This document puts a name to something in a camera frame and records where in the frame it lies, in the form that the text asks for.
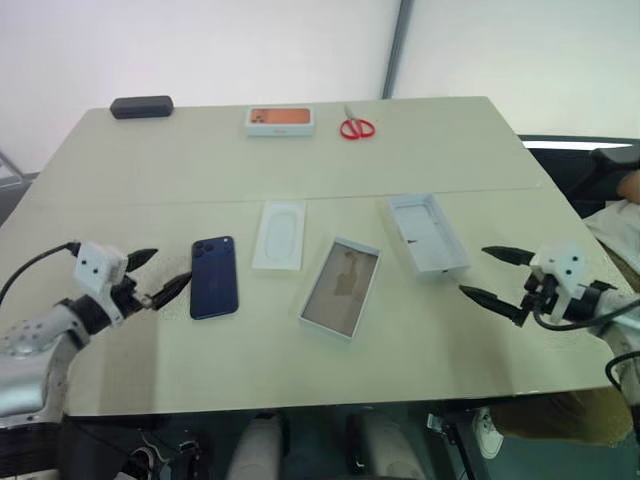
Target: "phone box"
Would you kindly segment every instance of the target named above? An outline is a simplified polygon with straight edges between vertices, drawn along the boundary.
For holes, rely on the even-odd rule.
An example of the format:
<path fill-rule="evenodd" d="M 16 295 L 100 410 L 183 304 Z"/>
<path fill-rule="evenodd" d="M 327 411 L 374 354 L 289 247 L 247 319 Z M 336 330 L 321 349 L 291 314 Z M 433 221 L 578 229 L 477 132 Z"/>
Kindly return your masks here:
<path fill-rule="evenodd" d="M 336 238 L 298 318 L 351 340 L 379 263 L 377 248 Z"/>
<path fill-rule="evenodd" d="M 418 280 L 469 268 L 469 256 L 434 195 L 391 197 L 388 207 Z"/>
<path fill-rule="evenodd" d="M 245 128 L 250 137 L 310 137 L 314 118 L 310 107 L 250 107 Z"/>

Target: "black chair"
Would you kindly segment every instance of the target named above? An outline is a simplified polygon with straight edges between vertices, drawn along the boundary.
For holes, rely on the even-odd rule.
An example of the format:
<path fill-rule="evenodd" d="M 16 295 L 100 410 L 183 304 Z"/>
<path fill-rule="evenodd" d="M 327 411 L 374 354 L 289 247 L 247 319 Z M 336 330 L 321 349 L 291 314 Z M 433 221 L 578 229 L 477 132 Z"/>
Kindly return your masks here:
<path fill-rule="evenodd" d="M 530 151 L 582 218 L 604 208 L 608 200 L 620 200 L 618 183 L 630 171 L 640 169 L 640 145 L 591 152 Z"/>

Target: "orange phone box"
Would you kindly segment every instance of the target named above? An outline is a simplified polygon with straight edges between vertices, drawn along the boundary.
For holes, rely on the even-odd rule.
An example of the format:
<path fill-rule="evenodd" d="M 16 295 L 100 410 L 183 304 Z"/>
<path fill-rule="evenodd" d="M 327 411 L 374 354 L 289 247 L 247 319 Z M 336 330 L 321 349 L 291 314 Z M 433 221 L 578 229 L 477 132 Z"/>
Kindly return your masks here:
<path fill-rule="evenodd" d="M 310 137 L 313 126 L 310 107 L 250 107 L 245 120 L 250 137 Z"/>

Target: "scissors handle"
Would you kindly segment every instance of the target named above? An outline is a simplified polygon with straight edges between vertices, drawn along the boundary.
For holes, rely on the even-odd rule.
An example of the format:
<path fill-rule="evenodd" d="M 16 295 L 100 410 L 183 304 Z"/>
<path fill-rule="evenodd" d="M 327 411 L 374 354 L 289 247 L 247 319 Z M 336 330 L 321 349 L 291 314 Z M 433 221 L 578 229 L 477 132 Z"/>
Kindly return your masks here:
<path fill-rule="evenodd" d="M 340 125 L 340 135 L 348 140 L 373 137 L 376 127 L 360 118 L 348 118 Z"/>

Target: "black case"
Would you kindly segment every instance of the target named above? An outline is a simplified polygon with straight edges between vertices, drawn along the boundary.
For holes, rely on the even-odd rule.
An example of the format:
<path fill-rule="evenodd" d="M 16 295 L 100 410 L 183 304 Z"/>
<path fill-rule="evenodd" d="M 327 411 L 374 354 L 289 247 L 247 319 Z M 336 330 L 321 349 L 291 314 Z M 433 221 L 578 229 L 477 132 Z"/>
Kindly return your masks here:
<path fill-rule="evenodd" d="M 173 101 L 168 95 L 156 97 L 116 98 L 110 107 L 117 119 L 168 117 L 173 112 Z"/>

